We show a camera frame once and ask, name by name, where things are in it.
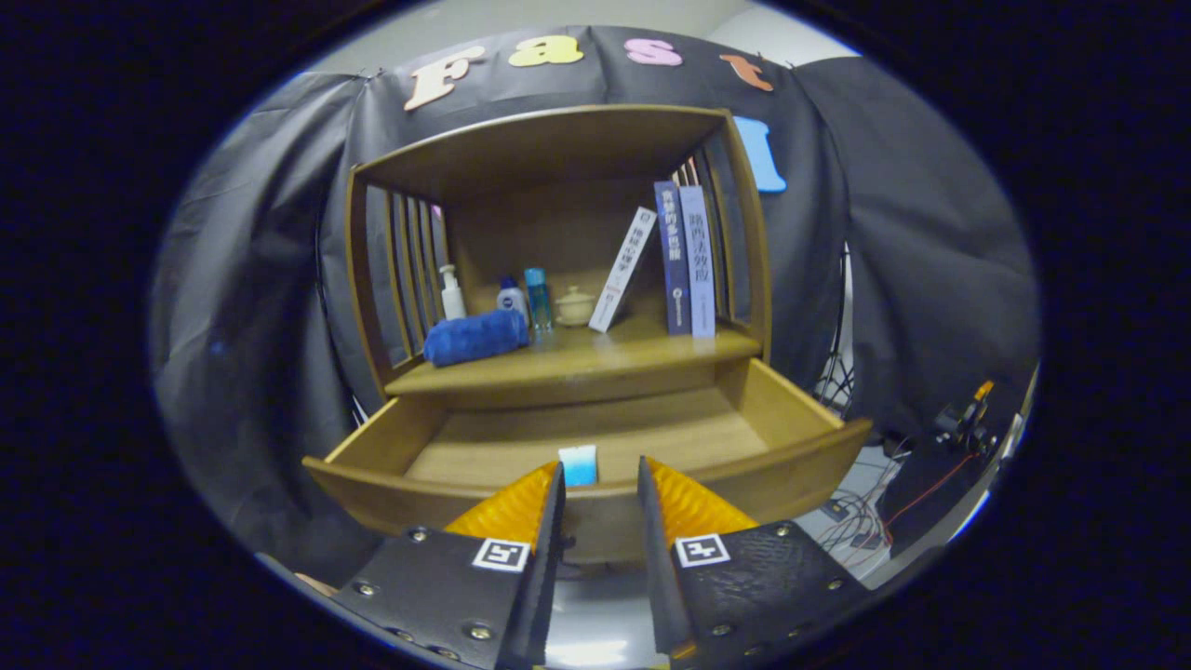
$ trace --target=blue book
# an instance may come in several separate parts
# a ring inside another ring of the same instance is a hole
[[[666,268],[666,325],[671,334],[690,334],[691,281],[678,186],[673,181],[655,181],[654,195],[657,198],[657,226]]]
[[[691,276],[691,333],[696,338],[716,337],[716,284],[711,275],[711,230],[707,203],[701,186],[678,189],[686,228],[686,249]]]

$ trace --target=white book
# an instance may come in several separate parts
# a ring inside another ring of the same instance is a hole
[[[680,186],[679,203],[686,228],[686,259],[691,273],[691,334],[716,337],[716,284],[711,265],[711,227],[701,186]]]
[[[600,292],[599,301],[596,302],[596,311],[592,312],[591,320],[587,321],[588,327],[607,332],[607,326],[612,325],[612,318],[621,306],[624,290],[629,287],[629,280],[632,278],[632,270],[637,267],[641,250],[649,239],[649,233],[654,231],[655,220],[657,220],[656,213],[646,207],[637,207],[637,214],[632,217],[632,224],[629,225],[624,242],[621,243],[621,251],[617,252],[616,262],[612,263],[612,271],[607,274],[604,290]]]

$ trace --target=blue cloth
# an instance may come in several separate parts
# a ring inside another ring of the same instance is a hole
[[[441,320],[426,333],[422,349],[435,368],[486,359],[529,345],[529,325],[517,309],[494,309],[467,318]]]

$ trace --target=shelf board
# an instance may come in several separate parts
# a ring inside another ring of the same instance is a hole
[[[529,347],[499,357],[435,368],[423,362],[385,387],[389,396],[418,393],[491,392],[550,383],[594,382],[618,376],[755,357],[761,346],[719,324],[715,339],[671,334],[651,311],[629,314],[607,332],[555,326]]]

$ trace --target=blue bottle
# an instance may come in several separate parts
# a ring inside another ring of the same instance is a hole
[[[525,288],[529,289],[529,313],[534,317],[534,330],[547,332],[554,328],[550,317],[550,296],[545,292],[545,270],[531,267],[525,270]]]

